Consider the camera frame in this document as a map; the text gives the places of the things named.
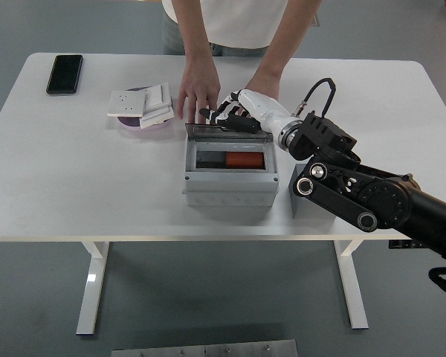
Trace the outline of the person's right hand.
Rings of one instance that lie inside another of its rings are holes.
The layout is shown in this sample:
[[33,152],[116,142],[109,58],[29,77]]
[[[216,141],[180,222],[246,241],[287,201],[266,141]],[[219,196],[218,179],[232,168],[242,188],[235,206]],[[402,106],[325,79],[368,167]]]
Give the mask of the person's right hand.
[[177,115],[188,123],[205,123],[205,117],[199,112],[201,109],[217,109],[220,88],[212,57],[186,57],[178,93]]

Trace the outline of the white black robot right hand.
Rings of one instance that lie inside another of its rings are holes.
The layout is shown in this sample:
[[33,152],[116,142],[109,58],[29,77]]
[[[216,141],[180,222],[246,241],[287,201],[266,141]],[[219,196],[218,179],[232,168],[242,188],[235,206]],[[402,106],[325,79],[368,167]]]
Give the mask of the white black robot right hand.
[[250,134],[262,130],[275,138],[302,123],[272,97],[249,89],[231,92],[217,110],[201,109],[199,114],[230,130]]

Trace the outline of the person's left hand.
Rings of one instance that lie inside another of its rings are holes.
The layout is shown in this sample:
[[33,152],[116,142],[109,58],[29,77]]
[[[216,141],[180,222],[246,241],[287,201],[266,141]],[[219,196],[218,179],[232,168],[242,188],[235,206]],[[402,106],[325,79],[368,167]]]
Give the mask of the person's left hand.
[[245,86],[245,89],[278,100],[281,76],[281,71],[270,71],[268,69],[258,68]]

